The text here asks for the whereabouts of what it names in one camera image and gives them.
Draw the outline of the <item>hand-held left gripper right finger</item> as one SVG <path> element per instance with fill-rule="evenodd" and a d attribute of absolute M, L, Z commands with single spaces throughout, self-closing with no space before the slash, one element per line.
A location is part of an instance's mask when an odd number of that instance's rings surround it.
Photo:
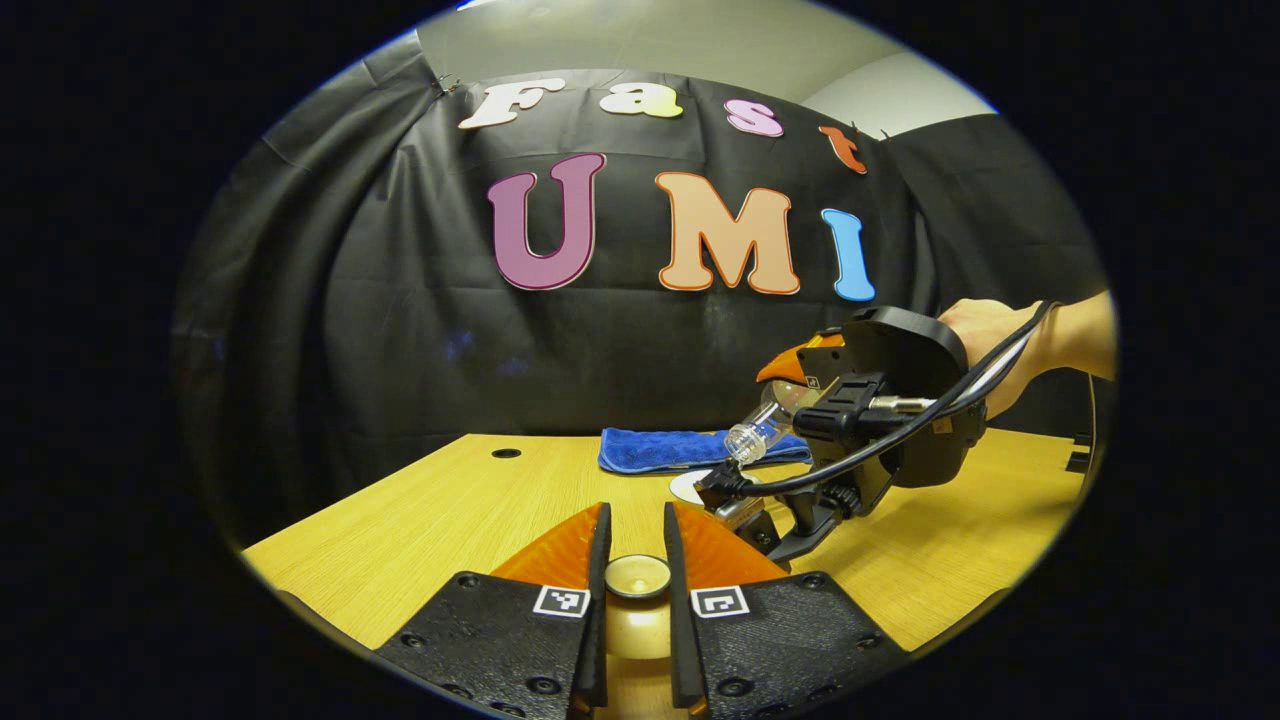
<path fill-rule="evenodd" d="M 699 507 L 667 503 L 675 706 L 797 719 L 902 667 L 905 650 L 824 571 L 790 574 Z"/>

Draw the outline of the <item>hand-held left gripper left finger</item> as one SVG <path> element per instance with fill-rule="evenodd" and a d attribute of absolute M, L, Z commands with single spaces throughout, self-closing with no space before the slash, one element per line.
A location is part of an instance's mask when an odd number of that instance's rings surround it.
<path fill-rule="evenodd" d="M 375 652 L 489 717 L 589 719 L 608 702 L 611 506 L 564 519 L 498 568 L 456 573 Z"/>

